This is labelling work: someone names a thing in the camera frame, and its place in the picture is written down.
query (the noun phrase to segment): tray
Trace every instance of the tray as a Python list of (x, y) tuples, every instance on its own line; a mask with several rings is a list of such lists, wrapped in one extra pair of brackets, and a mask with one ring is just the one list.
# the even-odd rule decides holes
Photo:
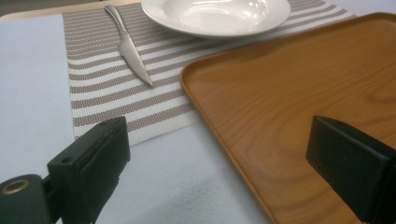
[(395, 15), (202, 59), (180, 83), (273, 223), (361, 223), (305, 152), (314, 115), (396, 148)]

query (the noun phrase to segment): placemat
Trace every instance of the placemat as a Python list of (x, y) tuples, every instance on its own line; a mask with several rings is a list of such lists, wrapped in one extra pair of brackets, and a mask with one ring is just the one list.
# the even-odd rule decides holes
[(237, 40), (207, 40), (161, 27), (140, 4), (118, 7), (153, 81), (136, 78), (118, 52), (120, 33), (104, 9), (64, 13), (64, 35), (75, 136), (118, 116), (128, 122), (130, 145), (199, 121), (178, 75), (187, 63), (224, 50), (354, 18), (320, 0), (289, 0), (290, 17), (262, 35)]

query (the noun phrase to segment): white tablecloth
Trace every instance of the white tablecloth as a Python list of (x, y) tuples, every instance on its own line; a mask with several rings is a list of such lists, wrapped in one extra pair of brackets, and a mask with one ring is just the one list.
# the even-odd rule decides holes
[[(359, 15), (394, 0), (329, 0)], [(0, 23), (0, 182), (74, 141), (61, 15)], [(136, 145), (97, 223), (267, 223), (200, 122)]]

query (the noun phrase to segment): table knife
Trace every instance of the table knife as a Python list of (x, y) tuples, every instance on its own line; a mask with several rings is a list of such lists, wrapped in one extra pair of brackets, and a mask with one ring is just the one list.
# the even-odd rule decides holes
[(120, 55), (124, 58), (125, 62), (131, 67), (135, 74), (140, 79), (149, 84), (152, 87), (152, 82), (149, 74), (140, 59), (139, 53), (137, 52), (134, 42), (126, 31), (125, 25), (123, 24), (120, 13), (114, 6), (106, 6), (105, 10), (113, 17), (116, 24), (119, 26), (121, 43), (119, 44)]

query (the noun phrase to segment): white plate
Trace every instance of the white plate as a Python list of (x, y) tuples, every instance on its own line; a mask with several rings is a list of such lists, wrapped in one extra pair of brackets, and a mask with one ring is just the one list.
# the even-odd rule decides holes
[(259, 34), (290, 14), (287, 0), (142, 0), (142, 8), (165, 27), (203, 37)]

